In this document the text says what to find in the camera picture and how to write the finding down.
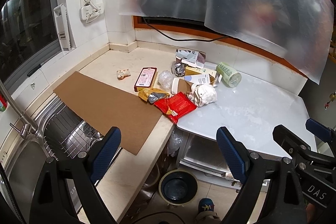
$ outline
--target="red snack package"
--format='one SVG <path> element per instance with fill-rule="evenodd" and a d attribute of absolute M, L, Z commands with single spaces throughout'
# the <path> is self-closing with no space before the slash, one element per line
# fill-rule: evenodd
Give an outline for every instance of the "red snack package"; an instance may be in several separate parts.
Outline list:
<path fill-rule="evenodd" d="M 177 93 L 173 97 L 158 100 L 154 105 L 160 109 L 164 114 L 168 115 L 173 123 L 177 123 L 179 118 L 192 112 L 197 108 L 185 94 Z"/>

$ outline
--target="yellow snack package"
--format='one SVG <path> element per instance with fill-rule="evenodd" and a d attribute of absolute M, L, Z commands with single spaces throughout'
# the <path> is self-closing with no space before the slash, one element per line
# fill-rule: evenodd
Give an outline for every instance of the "yellow snack package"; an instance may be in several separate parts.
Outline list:
<path fill-rule="evenodd" d="M 138 96 L 144 100 L 149 101 L 151 104 L 156 101 L 169 97 L 170 94 L 165 92 L 164 90 L 156 89 L 156 88 L 145 88 L 139 91 Z"/>

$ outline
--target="product box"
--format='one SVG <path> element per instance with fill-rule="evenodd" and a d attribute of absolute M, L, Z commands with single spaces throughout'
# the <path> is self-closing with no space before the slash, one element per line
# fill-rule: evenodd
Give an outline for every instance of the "product box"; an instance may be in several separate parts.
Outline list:
<path fill-rule="evenodd" d="M 184 63 L 194 68 L 202 69 L 205 63 L 205 53 L 194 50 L 176 49 L 175 58 L 177 63 Z"/>
<path fill-rule="evenodd" d="M 210 75 L 187 75 L 184 77 L 184 80 L 196 84 L 196 85 L 204 85 L 204 84 L 210 84 Z"/>
<path fill-rule="evenodd" d="M 157 68 L 142 68 L 141 73 L 135 82 L 134 91 L 139 92 L 145 88 L 152 88 L 157 74 Z"/>
<path fill-rule="evenodd" d="M 202 75 L 202 74 L 207 74 L 212 76 L 213 78 L 216 78 L 217 76 L 217 71 L 212 70 L 212 69 L 207 69 L 207 68 L 193 68 L 193 67 L 185 67 L 185 75 Z"/>

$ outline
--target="blue gripper pad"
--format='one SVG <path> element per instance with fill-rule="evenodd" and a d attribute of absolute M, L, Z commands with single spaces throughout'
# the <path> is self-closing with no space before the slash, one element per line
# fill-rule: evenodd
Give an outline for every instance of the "blue gripper pad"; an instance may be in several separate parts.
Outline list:
<path fill-rule="evenodd" d="M 325 143 L 332 140 L 330 129 L 313 119 L 306 121 L 306 129 Z"/>
<path fill-rule="evenodd" d="M 94 157 L 88 159 L 90 161 L 91 175 L 90 180 L 95 183 L 97 180 L 103 178 L 110 162 L 113 159 L 121 142 L 121 132 L 117 127 L 112 127 L 105 137 L 94 144 L 89 151 L 89 155 Z"/>
<path fill-rule="evenodd" d="M 245 184 L 246 171 L 250 166 L 247 149 L 234 139 L 226 127 L 217 130 L 216 139 L 233 177 Z"/>

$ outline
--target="cardboard sheet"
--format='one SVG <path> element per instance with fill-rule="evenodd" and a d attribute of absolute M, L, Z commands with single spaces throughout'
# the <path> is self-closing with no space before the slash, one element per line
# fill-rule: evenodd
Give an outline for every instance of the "cardboard sheet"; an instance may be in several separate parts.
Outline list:
<path fill-rule="evenodd" d="M 121 130 L 121 147 L 136 155 L 162 112 L 139 97 L 73 73 L 54 92 L 78 116 L 105 135 L 113 126 Z"/>

